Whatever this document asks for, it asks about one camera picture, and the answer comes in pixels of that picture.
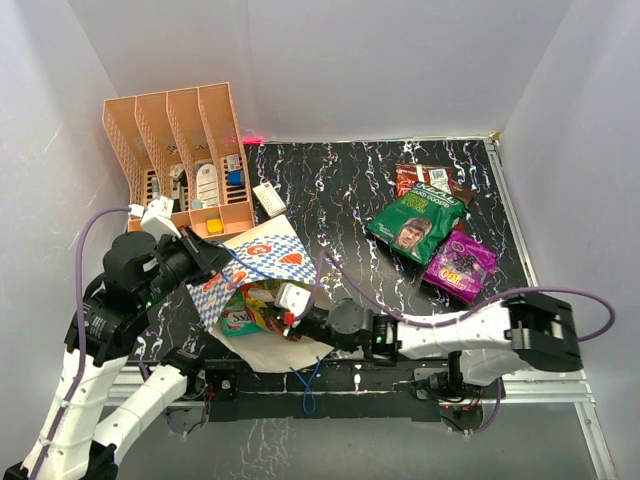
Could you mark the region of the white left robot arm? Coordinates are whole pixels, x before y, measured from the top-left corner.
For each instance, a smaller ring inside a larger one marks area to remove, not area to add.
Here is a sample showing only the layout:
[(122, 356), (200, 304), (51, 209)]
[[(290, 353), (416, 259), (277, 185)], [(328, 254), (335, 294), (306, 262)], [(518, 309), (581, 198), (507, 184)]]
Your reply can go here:
[(126, 451), (174, 400), (194, 399), (206, 387), (201, 360), (171, 350), (114, 413), (101, 413), (149, 310), (184, 285), (220, 274), (232, 257), (191, 228), (155, 239), (145, 232), (118, 236), (103, 257), (91, 295), (80, 294), (65, 337), (60, 381), (41, 432), (7, 479), (113, 479)]

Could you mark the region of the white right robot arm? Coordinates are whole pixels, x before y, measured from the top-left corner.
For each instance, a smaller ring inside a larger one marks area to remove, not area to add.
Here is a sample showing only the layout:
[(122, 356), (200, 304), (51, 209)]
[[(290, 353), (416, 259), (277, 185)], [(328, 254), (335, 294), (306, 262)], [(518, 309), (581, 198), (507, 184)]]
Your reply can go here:
[(284, 316), (285, 331), (345, 352), (361, 352), (385, 367), (399, 358), (443, 359), (444, 372), (416, 378), (415, 388), (439, 399), (470, 397), (506, 374), (532, 368), (551, 373), (582, 369), (569, 303), (523, 291), (466, 312), (398, 320), (351, 299), (304, 317)]

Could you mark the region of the blue checkered paper bag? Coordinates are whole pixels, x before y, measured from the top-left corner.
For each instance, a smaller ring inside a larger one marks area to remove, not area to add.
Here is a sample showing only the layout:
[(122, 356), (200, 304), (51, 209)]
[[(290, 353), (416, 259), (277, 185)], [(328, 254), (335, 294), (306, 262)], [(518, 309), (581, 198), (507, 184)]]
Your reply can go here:
[(224, 244), (232, 260), (221, 274), (188, 288), (204, 331), (257, 373), (297, 372), (321, 363), (332, 348), (307, 337), (291, 342), (266, 330), (228, 337), (221, 330), (223, 311), (245, 310), (252, 282), (279, 279), (309, 291), (316, 284), (313, 261), (286, 217), (280, 215), (226, 242), (211, 243)]

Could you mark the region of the orange snack packet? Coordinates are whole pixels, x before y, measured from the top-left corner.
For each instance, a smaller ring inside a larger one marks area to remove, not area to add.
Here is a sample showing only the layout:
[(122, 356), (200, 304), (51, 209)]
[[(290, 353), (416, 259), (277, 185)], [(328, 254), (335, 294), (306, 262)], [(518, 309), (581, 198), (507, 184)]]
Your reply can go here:
[(247, 298), (245, 310), (253, 323), (263, 330), (278, 334), (291, 342), (298, 342), (302, 339), (300, 334), (287, 330), (287, 325), (284, 323), (284, 311), (276, 307), (273, 302)]

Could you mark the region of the brown kettle chips bag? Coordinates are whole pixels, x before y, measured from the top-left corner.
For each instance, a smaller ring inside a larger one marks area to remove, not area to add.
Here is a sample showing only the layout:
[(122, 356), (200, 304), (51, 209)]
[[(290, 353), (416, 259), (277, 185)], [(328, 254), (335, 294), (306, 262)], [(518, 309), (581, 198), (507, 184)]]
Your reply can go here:
[[(455, 182), (450, 182), (449, 188), (451, 190), (451, 194), (464, 203), (466, 207), (465, 212), (469, 213), (469, 207), (475, 197), (475, 193), (470, 188)], [(464, 218), (461, 218), (458, 224), (454, 227), (454, 229), (461, 233), (465, 233), (466, 226), (467, 226), (466, 220)]]

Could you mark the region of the teal foxs candy bag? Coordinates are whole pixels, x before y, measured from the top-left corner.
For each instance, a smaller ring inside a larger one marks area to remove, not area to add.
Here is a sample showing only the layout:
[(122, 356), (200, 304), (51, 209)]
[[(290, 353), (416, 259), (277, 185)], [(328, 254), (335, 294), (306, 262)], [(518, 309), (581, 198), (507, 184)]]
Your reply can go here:
[(228, 337), (250, 335), (263, 331), (245, 310), (225, 310), (221, 314), (220, 322), (222, 332)]

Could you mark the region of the red doritos bag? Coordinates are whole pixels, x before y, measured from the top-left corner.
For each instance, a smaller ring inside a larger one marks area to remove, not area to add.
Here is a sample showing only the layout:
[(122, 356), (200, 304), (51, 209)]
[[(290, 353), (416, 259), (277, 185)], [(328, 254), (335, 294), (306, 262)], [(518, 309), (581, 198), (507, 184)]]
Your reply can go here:
[(409, 192), (418, 182), (429, 184), (448, 194), (453, 193), (452, 170), (448, 167), (397, 163), (395, 171), (397, 198)]

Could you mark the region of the green snack bag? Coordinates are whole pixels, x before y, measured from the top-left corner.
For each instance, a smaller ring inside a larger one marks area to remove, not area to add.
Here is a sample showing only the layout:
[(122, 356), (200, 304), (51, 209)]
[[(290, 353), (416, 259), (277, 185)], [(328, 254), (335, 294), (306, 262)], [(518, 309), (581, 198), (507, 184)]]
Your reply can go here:
[(391, 249), (426, 266), (465, 211), (462, 200), (417, 182), (376, 215), (366, 230)]

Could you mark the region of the purple snack bag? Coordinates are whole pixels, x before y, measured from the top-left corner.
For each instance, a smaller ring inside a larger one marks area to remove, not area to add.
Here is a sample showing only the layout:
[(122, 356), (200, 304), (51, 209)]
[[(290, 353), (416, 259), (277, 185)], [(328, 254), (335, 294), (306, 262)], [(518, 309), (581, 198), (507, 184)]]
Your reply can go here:
[(494, 275), (496, 266), (494, 252), (454, 230), (433, 256), (423, 281), (469, 305)]

